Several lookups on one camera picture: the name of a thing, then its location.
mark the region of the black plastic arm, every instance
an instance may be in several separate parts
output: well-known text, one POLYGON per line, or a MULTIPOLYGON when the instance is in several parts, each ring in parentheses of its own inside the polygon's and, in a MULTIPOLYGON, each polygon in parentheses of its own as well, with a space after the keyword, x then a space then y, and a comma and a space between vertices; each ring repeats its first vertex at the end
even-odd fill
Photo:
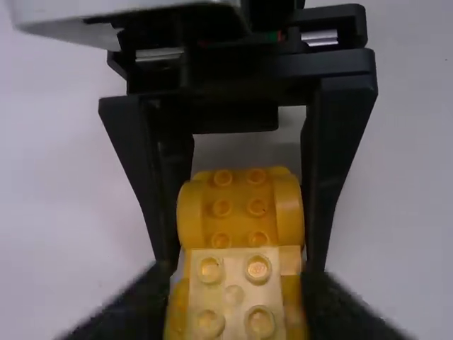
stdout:
POLYGON ((320 81, 301 133, 311 269, 324 270, 336 203, 377 98, 376 74, 320 81))
POLYGON ((173 270, 180 250, 176 201, 190 179, 194 149, 193 136, 176 111, 138 96, 99 103, 99 115, 142 208, 156 260, 168 261, 173 270))

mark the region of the transparent yellow lego piece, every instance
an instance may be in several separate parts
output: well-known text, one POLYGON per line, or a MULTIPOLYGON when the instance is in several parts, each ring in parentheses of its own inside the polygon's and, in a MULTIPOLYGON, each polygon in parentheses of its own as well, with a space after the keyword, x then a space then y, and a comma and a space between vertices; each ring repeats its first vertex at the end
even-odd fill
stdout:
POLYGON ((184 249, 304 243, 299 182, 282 167, 198 173, 181 188, 177 218, 184 249))
POLYGON ((281 166, 203 171, 181 189, 177 217, 184 274, 165 339, 307 339, 295 176, 281 166))
POLYGON ((192 251, 187 313, 184 339, 286 339, 278 248, 192 251))

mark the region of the white background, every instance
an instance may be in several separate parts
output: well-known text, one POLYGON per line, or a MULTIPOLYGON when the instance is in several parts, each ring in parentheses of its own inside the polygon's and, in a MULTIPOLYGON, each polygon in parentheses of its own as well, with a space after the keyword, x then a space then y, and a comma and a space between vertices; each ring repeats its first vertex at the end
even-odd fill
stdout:
MULTIPOLYGON (((380 94, 328 268, 417 338, 451 339, 453 2, 361 2, 380 94)), ((97 114, 98 98, 125 83, 104 51, 15 33, 3 7, 0 46, 0 338, 51 339, 154 258, 97 114)), ((197 138, 195 170, 283 163, 299 173, 304 111, 281 118, 277 132, 197 138)))

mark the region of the silver metal component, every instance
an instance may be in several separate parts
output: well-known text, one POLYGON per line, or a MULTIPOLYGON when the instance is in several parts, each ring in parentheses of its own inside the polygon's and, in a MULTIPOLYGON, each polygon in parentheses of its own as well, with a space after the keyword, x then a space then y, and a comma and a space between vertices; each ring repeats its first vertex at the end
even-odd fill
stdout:
POLYGON ((337 30, 317 30, 301 33, 300 38, 310 47, 338 45, 337 30))
POLYGON ((183 55, 181 47, 158 48, 155 50, 139 50, 135 52, 135 62, 161 62, 177 60, 183 55))

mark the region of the black plastic frame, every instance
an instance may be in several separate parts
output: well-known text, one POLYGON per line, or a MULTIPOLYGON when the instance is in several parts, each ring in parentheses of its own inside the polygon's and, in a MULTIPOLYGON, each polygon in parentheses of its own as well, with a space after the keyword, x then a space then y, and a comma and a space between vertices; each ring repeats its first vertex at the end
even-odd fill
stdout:
POLYGON ((336 203, 377 98, 374 52, 360 5, 295 11, 284 24, 298 37, 336 28, 339 44, 307 49, 244 41, 190 46, 166 76, 127 55, 108 61, 127 79, 128 96, 103 98, 99 113, 144 214, 158 262, 177 266, 176 201, 190 179, 193 135, 269 131, 280 106, 306 105, 301 133, 308 266, 322 271, 336 203))

